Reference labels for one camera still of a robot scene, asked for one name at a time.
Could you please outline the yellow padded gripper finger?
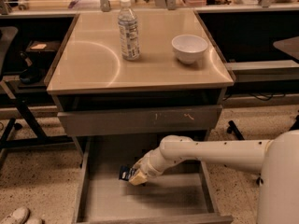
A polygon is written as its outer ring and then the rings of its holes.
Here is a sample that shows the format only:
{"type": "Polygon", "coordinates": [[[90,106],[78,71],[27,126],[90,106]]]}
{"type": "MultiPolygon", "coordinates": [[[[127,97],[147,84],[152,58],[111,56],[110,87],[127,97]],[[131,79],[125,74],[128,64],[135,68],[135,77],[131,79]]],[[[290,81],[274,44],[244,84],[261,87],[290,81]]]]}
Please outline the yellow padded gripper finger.
{"type": "Polygon", "coordinates": [[[147,181],[148,181],[147,176],[144,175],[141,171],[136,171],[134,175],[129,178],[129,182],[134,186],[144,184],[147,181]]]}

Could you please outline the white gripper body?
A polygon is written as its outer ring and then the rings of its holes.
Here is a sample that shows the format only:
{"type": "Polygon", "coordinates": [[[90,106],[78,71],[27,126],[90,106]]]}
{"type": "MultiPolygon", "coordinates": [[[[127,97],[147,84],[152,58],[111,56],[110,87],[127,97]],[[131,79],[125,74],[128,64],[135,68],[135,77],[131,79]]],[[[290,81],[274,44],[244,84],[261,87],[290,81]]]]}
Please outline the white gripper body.
{"type": "Polygon", "coordinates": [[[157,168],[153,166],[153,162],[151,161],[151,158],[155,158],[156,155],[154,154],[154,151],[151,150],[148,153],[146,153],[141,159],[139,159],[134,165],[133,168],[137,171],[140,171],[144,176],[147,178],[153,178],[158,175],[161,175],[162,172],[159,171],[157,168]]]}

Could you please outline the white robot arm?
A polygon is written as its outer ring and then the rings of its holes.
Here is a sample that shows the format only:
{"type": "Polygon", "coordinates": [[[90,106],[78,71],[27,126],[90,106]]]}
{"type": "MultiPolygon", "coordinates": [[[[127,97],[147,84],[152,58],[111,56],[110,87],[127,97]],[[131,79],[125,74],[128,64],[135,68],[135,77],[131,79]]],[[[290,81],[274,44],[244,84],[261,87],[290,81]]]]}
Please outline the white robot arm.
{"type": "Polygon", "coordinates": [[[261,176],[257,224],[299,224],[299,131],[273,140],[194,141],[168,135],[133,166],[140,185],[184,161],[225,165],[261,176]]]}

